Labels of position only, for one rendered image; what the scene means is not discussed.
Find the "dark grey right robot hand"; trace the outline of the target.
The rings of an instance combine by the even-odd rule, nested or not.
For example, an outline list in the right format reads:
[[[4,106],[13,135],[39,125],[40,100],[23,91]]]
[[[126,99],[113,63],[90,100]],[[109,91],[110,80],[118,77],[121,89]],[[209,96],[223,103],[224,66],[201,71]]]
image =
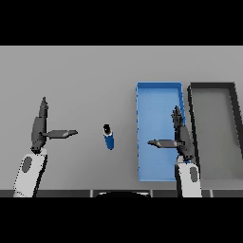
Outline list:
[[[176,105],[171,115],[175,129],[175,138],[173,140],[149,140],[149,145],[157,148],[176,148],[178,154],[184,161],[189,161],[194,157],[193,143],[189,135],[187,126],[183,122],[182,113]]]

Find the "blue bin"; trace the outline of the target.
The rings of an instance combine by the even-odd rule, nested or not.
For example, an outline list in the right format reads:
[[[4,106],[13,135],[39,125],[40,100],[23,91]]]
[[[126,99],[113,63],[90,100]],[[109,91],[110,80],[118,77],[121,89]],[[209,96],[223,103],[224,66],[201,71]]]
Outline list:
[[[137,146],[139,182],[175,181],[176,148],[157,148],[149,140],[174,140],[172,113],[184,99],[181,82],[137,82]]]

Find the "dark grey bin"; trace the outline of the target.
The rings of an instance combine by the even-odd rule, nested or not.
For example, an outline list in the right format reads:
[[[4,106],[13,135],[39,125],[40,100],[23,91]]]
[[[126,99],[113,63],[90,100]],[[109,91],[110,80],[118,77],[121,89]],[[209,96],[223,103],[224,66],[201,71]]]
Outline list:
[[[196,162],[204,180],[243,180],[243,122],[235,83],[190,83]]]

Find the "blue pipe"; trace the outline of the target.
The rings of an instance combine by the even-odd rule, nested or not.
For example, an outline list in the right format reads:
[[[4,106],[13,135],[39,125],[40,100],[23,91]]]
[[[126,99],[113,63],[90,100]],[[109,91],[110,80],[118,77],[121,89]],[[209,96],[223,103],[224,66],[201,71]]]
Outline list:
[[[114,149],[114,135],[113,135],[113,131],[111,130],[109,124],[105,124],[103,126],[103,136],[104,136],[104,141],[106,143],[106,147],[109,150],[113,150]]]

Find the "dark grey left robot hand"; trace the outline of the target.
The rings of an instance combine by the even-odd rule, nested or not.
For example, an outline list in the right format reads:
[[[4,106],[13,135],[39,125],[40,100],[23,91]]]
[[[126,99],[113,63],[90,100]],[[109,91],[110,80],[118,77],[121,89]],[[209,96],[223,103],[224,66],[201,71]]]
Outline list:
[[[42,148],[46,145],[47,139],[67,139],[77,135],[77,130],[47,130],[47,99],[43,98],[40,104],[38,116],[34,119],[31,131],[30,150],[34,154],[40,154]]]

